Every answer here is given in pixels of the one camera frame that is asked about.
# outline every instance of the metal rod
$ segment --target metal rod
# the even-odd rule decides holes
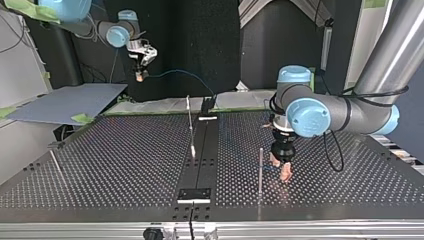
[[[399,1],[358,83],[356,94],[386,93],[404,88],[424,60],[424,1]],[[393,104],[399,95],[367,98]]]
[[[259,149],[259,203],[262,202],[262,179],[264,168],[264,149]]]
[[[187,101],[187,110],[188,110],[189,130],[190,130],[190,137],[191,137],[190,149],[191,149],[192,157],[195,158],[196,157],[196,148],[194,147],[193,121],[192,121],[192,117],[191,117],[191,104],[190,104],[190,96],[189,95],[187,95],[186,101]]]

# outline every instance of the black cable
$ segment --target black cable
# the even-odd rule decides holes
[[[330,92],[330,89],[328,88],[327,83],[325,82],[325,78],[321,75],[322,78],[322,82],[324,83],[324,87],[327,90],[328,94],[332,95]],[[342,148],[340,147],[339,141],[337,140],[336,134],[334,134],[334,132],[331,130],[331,135],[333,135],[334,141],[336,142],[336,146],[339,149],[339,154],[340,154],[340,163],[341,163],[341,167],[340,169],[337,169],[334,164],[333,164],[333,160],[331,160],[330,155],[328,154],[328,145],[327,145],[327,134],[324,132],[323,134],[323,141],[324,141],[324,150],[325,150],[325,156],[327,157],[327,161],[330,164],[331,168],[335,171],[335,172],[341,172],[344,169],[344,156],[343,156],[343,151]]]
[[[344,91],[351,91],[353,88],[348,88]],[[384,93],[363,93],[363,94],[356,94],[353,92],[351,95],[339,95],[339,97],[343,98],[375,98],[375,97],[390,97],[390,96],[396,96],[401,95],[403,93],[406,93],[409,90],[409,86],[405,86],[402,89],[390,91],[390,92],[384,92]]]
[[[333,95],[333,94],[331,94],[330,89],[328,88],[328,85],[327,85],[327,83],[326,83],[326,81],[325,81],[324,76],[320,75],[320,77],[322,78],[322,82],[324,83],[324,87],[326,88],[327,92],[328,92],[330,95]],[[345,98],[345,99],[347,99],[347,98],[390,97],[390,96],[396,96],[396,95],[403,94],[403,93],[405,93],[405,92],[407,92],[407,91],[409,90],[409,87],[408,87],[408,86],[405,86],[405,87],[404,87],[404,88],[402,88],[402,89],[395,90],[395,91],[390,91],[390,92],[384,92],[384,93],[369,93],[369,94],[368,94],[368,93],[365,93],[365,94],[356,94],[355,92],[353,92],[354,88],[355,88],[355,87],[347,88],[347,89],[343,90],[343,91],[342,91],[342,93],[341,93],[341,94],[339,94],[339,95],[337,95],[337,96],[338,96],[338,97]],[[350,91],[352,91],[352,94],[350,94],[350,95],[343,95],[344,93],[346,93],[346,92],[350,92]],[[333,137],[334,137],[334,141],[336,142],[336,146],[337,146],[337,148],[338,148],[338,150],[339,150],[339,153],[340,153],[340,162],[341,162],[341,167],[340,167],[340,169],[337,169],[337,168],[334,166],[333,161],[330,159],[330,156],[329,156],[329,154],[328,154],[328,146],[327,146],[326,133],[324,133],[324,134],[323,134],[325,155],[326,155],[326,157],[327,157],[328,163],[330,164],[331,168],[332,168],[335,172],[341,172],[341,171],[343,171],[343,169],[344,169],[344,164],[345,164],[345,163],[344,163],[344,156],[343,156],[343,152],[342,152],[342,149],[341,149],[341,147],[340,147],[339,141],[337,140],[336,135],[334,134],[334,132],[333,132],[333,131],[330,131],[330,132],[331,132],[331,134],[332,134],[332,135],[333,135]]]
[[[336,146],[339,149],[339,154],[340,154],[340,169],[337,169],[336,166],[334,166],[333,161],[330,158],[330,155],[328,154],[328,147],[327,147],[327,134],[324,132],[323,134],[323,139],[324,139],[324,149],[325,149],[325,155],[327,156],[327,160],[328,163],[330,164],[331,168],[335,171],[335,172],[342,172],[344,169],[344,157],[343,157],[343,152],[342,152],[342,148],[340,147],[339,141],[337,140],[336,134],[334,134],[333,131],[330,131],[331,135],[333,135],[334,141],[336,142]]]
[[[85,64],[83,62],[80,62],[80,64],[88,70],[89,74],[91,75],[91,77],[93,79],[93,83],[94,83],[94,79],[98,79],[98,80],[100,80],[103,83],[106,83],[107,82],[106,76],[100,70],[98,70],[97,68],[95,68],[93,66],[90,66],[88,64]],[[101,78],[98,77],[98,76],[96,76],[94,74],[94,72],[98,73],[98,75],[100,75]]]
[[[22,24],[22,34],[21,34],[21,36],[19,37],[19,40],[14,44],[14,45],[12,45],[12,46],[10,46],[10,47],[8,47],[8,48],[5,48],[5,49],[3,49],[3,50],[0,50],[0,53],[4,53],[4,52],[7,52],[7,51],[9,51],[9,50],[12,50],[12,49],[14,49],[16,46],[18,46],[19,45],[19,43],[21,43],[22,42],[22,40],[24,39],[24,36],[25,36],[25,26],[24,26],[24,24]]]
[[[315,18],[314,18],[315,32],[317,31],[317,17],[318,17],[319,7],[321,6],[321,1],[322,0],[319,0],[318,5],[317,5],[317,9],[315,11]]]
[[[275,102],[275,98],[277,97],[277,93],[275,93],[271,99],[269,100],[269,109],[271,109],[271,111],[273,111],[275,114],[278,115],[284,115],[285,111],[284,109],[278,107],[278,105]]]

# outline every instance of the wire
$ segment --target wire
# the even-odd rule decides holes
[[[93,66],[90,66],[90,65],[88,65],[88,64],[85,64],[85,63],[83,63],[83,62],[80,62],[80,64],[81,64],[81,66],[83,66],[84,68],[86,68],[86,70],[88,71],[88,73],[91,75],[91,77],[92,77],[92,79],[93,79],[93,83],[94,83],[94,81],[95,81],[95,79],[98,79],[98,80],[100,80],[101,82],[103,82],[103,83],[106,83],[107,82],[107,78],[106,78],[106,76],[100,71],[100,70],[98,70],[97,68],[95,68],[95,67],[93,67]]]
[[[6,20],[6,18],[5,17],[3,17],[1,14],[0,14],[0,17],[2,18],[2,20],[6,23],[6,25],[10,28],[10,30],[16,35],[16,37],[20,37],[20,35],[15,31],[15,29],[13,29],[13,27],[10,25],[10,23]],[[29,43],[27,43],[24,39],[22,39],[22,42],[27,46],[27,47],[29,47],[29,48],[32,48],[32,46],[29,44]]]
[[[113,60],[112,71],[110,72],[109,83],[112,83],[113,73],[115,72],[116,59],[118,58],[118,49],[115,51],[115,59]]]
[[[98,4],[92,3],[91,5],[93,5],[94,7],[96,7],[96,8],[98,8],[98,9],[103,10],[103,11],[105,11],[105,12],[106,12],[106,9],[105,9],[105,8],[103,8],[103,7],[101,7],[101,6],[100,6],[100,5],[98,5]]]
[[[340,154],[340,168],[337,169],[336,166],[334,166],[333,161],[331,160],[329,154],[328,154],[328,147],[327,147],[327,134],[324,132],[323,135],[323,139],[324,139],[324,149],[325,149],[325,156],[327,156],[327,160],[328,163],[330,164],[331,168],[335,171],[335,172],[342,172],[344,169],[344,157],[343,157],[343,152],[342,152],[342,148],[340,147],[340,143],[337,140],[336,134],[334,134],[334,132],[332,130],[330,130],[331,135],[333,135],[334,141],[336,142],[336,146],[339,150],[339,154]]]
[[[327,92],[328,92],[330,95],[333,95],[333,94],[331,94],[330,89],[328,88],[328,85],[327,85],[327,83],[326,83],[326,81],[325,81],[324,76],[322,76],[322,75],[320,75],[320,76],[321,76],[321,78],[322,78],[322,82],[324,83],[324,86],[325,86],[325,88],[326,88]],[[389,97],[389,96],[395,96],[395,95],[403,94],[403,93],[405,93],[405,92],[407,92],[407,91],[409,90],[409,87],[408,87],[408,86],[405,86],[405,87],[404,87],[404,88],[402,88],[402,89],[395,90],[395,91],[390,91],[390,92],[385,92],[385,93],[370,93],[370,94],[367,94],[367,93],[366,93],[366,94],[355,94],[355,92],[353,92],[354,88],[355,88],[355,87],[347,88],[347,89],[343,90],[343,91],[342,91],[342,93],[341,93],[341,94],[339,94],[339,95],[337,95],[337,96],[338,96],[338,97],[342,97],[342,98],[373,98],[373,97]],[[350,92],[350,91],[352,91],[352,94],[350,94],[350,95],[343,95],[344,93],[347,93],[347,92]],[[342,149],[341,149],[341,147],[340,147],[339,141],[337,140],[336,135],[334,134],[334,132],[333,132],[332,130],[331,130],[330,132],[331,132],[331,135],[333,135],[334,141],[336,142],[336,146],[337,146],[337,148],[338,148],[338,150],[339,150],[339,154],[340,154],[340,162],[341,162],[340,169],[337,169],[337,168],[334,166],[333,161],[330,159],[330,156],[329,156],[329,154],[328,154],[328,146],[327,146],[327,137],[326,137],[326,133],[324,133],[324,135],[323,135],[325,155],[326,155],[326,157],[327,157],[328,163],[330,164],[331,168],[332,168],[335,172],[341,172],[341,171],[343,171],[343,169],[344,169],[344,164],[345,164],[345,163],[344,163],[344,156],[343,156],[343,152],[342,152]]]
[[[317,31],[317,17],[318,17],[319,7],[321,6],[321,2],[322,2],[322,0],[318,1],[317,9],[315,11],[315,17],[314,17],[315,32]]]
[[[327,83],[325,82],[325,78],[324,76],[320,76],[322,78],[322,82],[324,83],[324,87],[327,90],[328,94],[331,94],[330,89],[328,88]],[[339,155],[340,155],[340,169],[337,169],[334,164],[333,164],[333,160],[331,160],[330,155],[328,154],[328,145],[327,145],[327,133],[324,132],[323,134],[323,141],[324,141],[324,150],[325,150],[325,156],[327,157],[327,161],[330,164],[331,168],[335,171],[335,172],[342,172],[344,169],[344,156],[343,156],[343,151],[342,148],[340,147],[339,144],[339,140],[337,140],[336,134],[334,134],[333,130],[330,130],[331,135],[333,135],[334,141],[336,143],[337,149],[339,150]]]
[[[269,100],[269,109],[271,109],[271,111],[273,111],[275,114],[284,115],[285,114],[284,109],[280,108],[275,102],[276,97],[277,97],[277,93],[275,93]]]
[[[353,88],[348,88],[346,90],[343,90],[343,92],[347,91],[352,91]],[[390,97],[390,96],[396,96],[396,95],[400,95],[403,93],[406,93],[409,90],[408,86],[405,86],[402,89],[399,90],[395,90],[395,91],[390,91],[390,92],[384,92],[384,93],[363,93],[363,94],[356,94],[353,92],[353,94],[351,95],[339,95],[339,97],[344,97],[344,98],[375,98],[375,97]]]
[[[24,25],[24,24],[22,24],[22,34],[21,34],[21,36],[19,37],[19,40],[18,40],[15,44],[13,44],[12,46],[10,46],[10,47],[8,47],[8,48],[5,48],[5,49],[3,49],[3,50],[0,50],[0,53],[4,53],[4,52],[7,52],[7,51],[9,51],[9,50],[14,49],[16,46],[18,46],[18,45],[19,45],[19,43],[21,43],[21,42],[22,42],[22,40],[23,40],[24,36],[25,36],[25,25]]]
[[[212,91],[212,89],[199,77],[199,76],[197,76],[196,74],[194,74],[194,73],[191,73],[191,72],[188,72],[188,71],[186,71],[186,70],[182,70],[182,69],[172,69],[172,70],[168,70],[168,71],[166,71],[166,72],[164,72],[164,73],[161,73],[161,74],[159,74],[159,75],[150,75],[150,76],[147,76],[146,77],[146,79],[147,78],[161,78],[161,77],[163,77],[163,76],[165,76],[165,75],[168,75],[168,74],[170,74],[170,73],[184,73],[184,74],[187,74],[187,75],[189,75],[189,76],[191,76],[191,77],[194,77],[194,78],[196,78],[197,80],[199,80],[202,84],[203,84],[203,86],[205,86],[208,90],[209,90],[209,92],[211,92],[211,94],[212,94],[212,96],[214,96],[215,95],[215,93]]]

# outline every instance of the black backdrop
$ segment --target black backdrop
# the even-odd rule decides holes
[[[215,92],[234,89],[240,80],[240,22],[237,0],[105,0],[110,20],[123,9],[137,12],[143,35],[158,49],[150,75],[183,69],[201,77]],[[136,101],[211,95],[193,77],[172,73],[135,81],[133,61],[120,50],[129,95]]]

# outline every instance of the robotic arm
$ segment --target robotic arm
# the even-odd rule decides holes
[[[314,137],[327,130],[385,135],[399,119],[394,102],[424,60],[424,1],[399,1],[351,95],[320,95],[309,88],[311,72],[283,67],[272,99],[276,142],[273,157],[294,157],[296,136]]]
[[[38,0],[38,6],[54,10],[60,20],[57,26],[84,39],[99,37],[102,42],[115,48],[126,46],[129,57],[134,59],[137,81],[143,81],[148,75],[147,66],[157,56],[157,50],[148,40],[142,39],[137,14],[131,10],[118,13],[117,23],[97,21],[91,18],[89,10],[91,0]]]

